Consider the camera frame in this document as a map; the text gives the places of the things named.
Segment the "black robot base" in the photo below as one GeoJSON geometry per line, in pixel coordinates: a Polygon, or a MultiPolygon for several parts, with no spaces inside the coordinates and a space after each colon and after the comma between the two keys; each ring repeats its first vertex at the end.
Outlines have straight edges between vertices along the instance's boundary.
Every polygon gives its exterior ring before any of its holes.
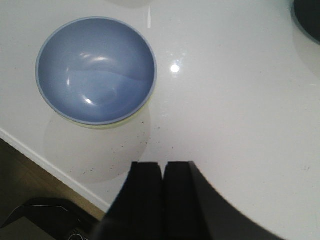
{"type": "Polygon", "coordinates": [[[26,218],[55,240],[88,240],[99,220],[70,200],[32,198],[16,207],[0,224],[3,229],[26,218]]]}

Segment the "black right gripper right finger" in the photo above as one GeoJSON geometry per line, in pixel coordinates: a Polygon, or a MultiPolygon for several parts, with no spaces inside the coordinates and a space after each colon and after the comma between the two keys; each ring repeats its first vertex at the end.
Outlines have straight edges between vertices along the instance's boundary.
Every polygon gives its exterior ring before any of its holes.
{"type": "Polygon", "coordinates": [[[166,240],[277,240],[279,237],[227,202],[192,161],[164,171],[166,240]]]}

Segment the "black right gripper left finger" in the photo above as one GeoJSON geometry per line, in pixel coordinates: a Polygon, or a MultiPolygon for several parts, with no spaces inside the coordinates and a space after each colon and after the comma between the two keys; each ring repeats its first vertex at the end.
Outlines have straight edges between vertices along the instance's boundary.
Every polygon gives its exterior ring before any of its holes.
{"type": "Polygon", "coordinates": [[[155,162],[133,162],[98,228],[100,240],[162,238],[162,173],[155,162]]]}

